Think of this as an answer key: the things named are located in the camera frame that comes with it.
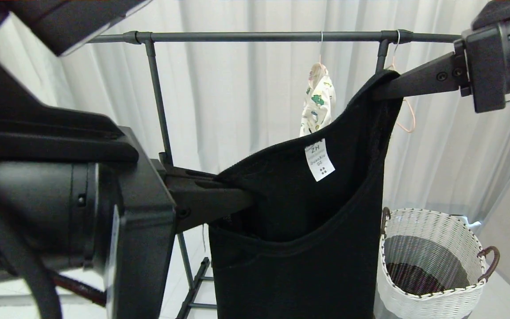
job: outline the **metal clothes rack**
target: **metal clothes rack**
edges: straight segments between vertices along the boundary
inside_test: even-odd
[[[166,115],[162,92],[158,79],[158,68],[156,64],[155,42],[379,42],[377,51],[377,63],[375,71],[384,69],[385,58],[389,49],[389,43],[405,44],[409,42],[432,42],[432,43],[453,43],[461,38],[460,35],[448,34],[418,34],[408,30],[391,30],[377,32],[175,32],[175,33],[153,33],[130,31],[125,34],[101,35],[93,38],[89,43],[119,43],[144,44],[147,52],[153,90],[155,93],[158,120],[164,145],[164,153],[160,153],[164,163],[173,165],[172,151],[166,126]],[[200,265],[196,276],[192,277],[188,251],[184,234],[177,234],[184,271],[188,281],[189,291],[182,302],[182,307],[176,319],[186,319],[190,310],[196,309],[217,309],[214,304],[196,303],[194,299],[200,290],[202,281],[213,281],[214,277],[207,277],[206,271],[210,266],[210,260],[206,257]]]

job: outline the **white curtain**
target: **white curtain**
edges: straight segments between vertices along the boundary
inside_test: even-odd
[[[485,0],[154,0],[106,34],[207,31],[380,31],[459,34]],[[378,43],[156,43],[176,166],[220,172],[298,136],[306,79],[322,54],[338,109],[375,70]],[[401,73],[451,44],[398,47]],[[390,47],[386,66],[393,53]],[[105,113],[130,126],[151,158],[162,138],[144,45],[87,44],[58,59],[15,17],[0,28],[0,61],[49,105]],[[385,204],[482,220],[510,177],[510,107],[476,115],[458,92],[409,99],[412,134],[393,131]],[[398,121],[411,126],[406,104]],[[200,247],[196,238],[189,245]]]

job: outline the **black garment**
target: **black garment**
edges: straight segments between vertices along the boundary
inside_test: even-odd
[[[255,153],[217,179],[257,207],[210,224],[220,319],[370,319],[383,170],[402,99],[374,102],[374,75],[330,125]],[[335,171],[316,182],[305,147],[325,139]]]

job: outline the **white woven basket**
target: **white woven basket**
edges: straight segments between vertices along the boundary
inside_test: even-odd
[[[385,208],[381,233],[376,319],[468,317],[497,266],[497,248],[482,249],[462,221],[433,210]]]

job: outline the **basket handle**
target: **basket handle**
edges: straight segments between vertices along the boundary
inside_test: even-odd
[[[385,235],[385,223],[387,222],[387,217],[391,219],[391,210],[388,207],[384,207],[381,215],[381,235]]]
[[[479,277],[477,281],[481,281],[482,279],[486,279],[487,281],[489,281],[489,277],[493,274],[493,272],[497,268],[497,265],[499,264],[501,254],[499,253],[499,249],[497,249],[497,247],[495,246],[489,246],[488,248],[483,249],[481,252],[477,254],[477,257],[487,257],[487,255],[490,252],[493,252],[493,261],[491,262],[489,269],[487,269],[485,274],[481,275],[481,277]]]

